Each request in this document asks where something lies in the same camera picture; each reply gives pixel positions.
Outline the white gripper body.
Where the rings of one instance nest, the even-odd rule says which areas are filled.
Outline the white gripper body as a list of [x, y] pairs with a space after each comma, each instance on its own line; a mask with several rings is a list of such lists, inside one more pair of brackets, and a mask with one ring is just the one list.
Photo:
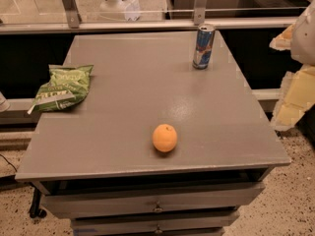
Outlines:
[[290, 52], [293, 60], [315, 65], [315, 1], [311, 2], [294, 25]]

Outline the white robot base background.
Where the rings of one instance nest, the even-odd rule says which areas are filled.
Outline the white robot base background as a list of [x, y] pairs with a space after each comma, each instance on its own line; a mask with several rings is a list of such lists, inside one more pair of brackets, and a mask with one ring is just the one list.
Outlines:
[[108, 21], [134, 22], [140, 19], [139, 0], [103, 0], [99, 15]]

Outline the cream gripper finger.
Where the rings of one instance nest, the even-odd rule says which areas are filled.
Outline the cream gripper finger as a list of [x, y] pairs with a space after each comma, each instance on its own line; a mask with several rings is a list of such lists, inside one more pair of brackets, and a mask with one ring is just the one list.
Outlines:
[[280, 99], [273, 111], [271, 125], [276, 131], [287, 131], [315, 104], [315, 67], [303, 65], [295, 73], [286, 72], [280, 88]]
[[287, 27], [282, 33], [274, 37], [269, 46], [278, 51], [290, 50], [294, 25]]

